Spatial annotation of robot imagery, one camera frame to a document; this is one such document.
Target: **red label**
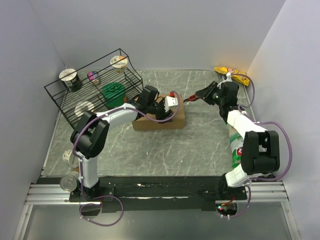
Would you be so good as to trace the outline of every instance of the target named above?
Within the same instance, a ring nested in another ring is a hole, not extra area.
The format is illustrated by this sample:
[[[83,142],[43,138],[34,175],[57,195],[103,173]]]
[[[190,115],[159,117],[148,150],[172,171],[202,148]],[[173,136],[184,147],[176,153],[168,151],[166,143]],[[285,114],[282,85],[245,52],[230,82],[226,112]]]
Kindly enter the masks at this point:
[[[238,156],[241,156],[242,155],[242,147],[239,147],[237,150],[236,150],[236,154]]]

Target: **dish rack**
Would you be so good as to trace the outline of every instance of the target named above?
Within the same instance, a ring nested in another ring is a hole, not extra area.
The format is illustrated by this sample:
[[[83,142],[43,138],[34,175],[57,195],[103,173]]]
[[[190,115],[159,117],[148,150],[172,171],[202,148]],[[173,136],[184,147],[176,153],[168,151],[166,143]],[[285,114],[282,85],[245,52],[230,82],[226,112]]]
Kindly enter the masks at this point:
[[[113,56],[123,56],[124,59],[128,60],[124,72],[116,72],[113,64],[110,64]],[[94,84],[93,81],[89,80],[87,73],[92,71],[98,73],[99,84]],[[82,82],[81,88],[77,91],[72,91],[71,87],[64,84],[60,78],[44,86],[50,98],[57,105],[73,129],[77,126],[81,118],[79,114],[76,114],[76,106],[79,104],[83,102],[91,103],[94,106],[92,111],[95,113],[105,112],[113,108],[108,105],[114,101],[117,95],[109,99],[105,98],[103,95],[103,87],[106,85],[117,83],[124,86],[124,101],[135,99],[144,88],[143,79],[132,66],[129,56],[121,48],[79,68],[76,72]]]

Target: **gray floor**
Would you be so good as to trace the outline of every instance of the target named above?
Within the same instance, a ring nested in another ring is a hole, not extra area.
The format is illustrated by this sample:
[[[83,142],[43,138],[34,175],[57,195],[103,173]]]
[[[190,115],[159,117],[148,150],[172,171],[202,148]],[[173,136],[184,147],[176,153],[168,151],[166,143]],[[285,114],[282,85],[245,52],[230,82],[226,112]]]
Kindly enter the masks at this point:
[[[188,97],[221,75],[208,70],[139,70],[144,85],[161,94],[175,90]],[[243,85],[239,102],[247,105]],[[232,168],[229,132],[217,106],[202,100],[185,104],[186,126],[178,130],[134,131],[131,123],[108,133],[98,157],[98,174],[127,176],[219,176]],[[62,116],[59,120],[43,176],[63,176],[70,170],[62,161],[71,149],[73,129]]]
[[[119,212],[94,220],[111,223]],[[253,202],[238,218],[220,219],[200,210],[125,211],[111,227],[79,219],[79,207],[33,207],[24,240],[290,240],[280,202]]]

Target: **tabletop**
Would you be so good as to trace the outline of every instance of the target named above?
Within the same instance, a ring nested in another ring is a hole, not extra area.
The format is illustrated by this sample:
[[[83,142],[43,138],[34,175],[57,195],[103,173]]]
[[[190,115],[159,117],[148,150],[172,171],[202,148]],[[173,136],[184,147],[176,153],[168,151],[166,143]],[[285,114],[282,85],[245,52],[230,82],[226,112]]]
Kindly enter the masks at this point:
[[[210,70],[138,70],[144,85],[160,94],[177,91],[187,98],[221,82]],[[239,85],[238,102],[248,105],[245,87]],[[229,131],[218,107],[202,100],[184,104],[185,127],[176,130],[134,131],[131,122],[108,132],[98,156],[99,176],[220,176],[232,170]],[[43,177],[62,177],[71,170],[62,160],[72,149],[72,127],[61,115],[43,167]]]

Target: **green bowl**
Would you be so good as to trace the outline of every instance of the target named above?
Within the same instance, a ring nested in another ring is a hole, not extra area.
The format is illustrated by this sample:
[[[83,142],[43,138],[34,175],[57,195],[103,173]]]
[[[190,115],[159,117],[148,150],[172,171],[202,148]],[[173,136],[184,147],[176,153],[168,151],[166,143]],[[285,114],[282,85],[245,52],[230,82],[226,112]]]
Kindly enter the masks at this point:
[[[102,95],[108,108],[116,108],[124,104],[126,99],[126,88],[120,83],[112,82],[102,87]]]

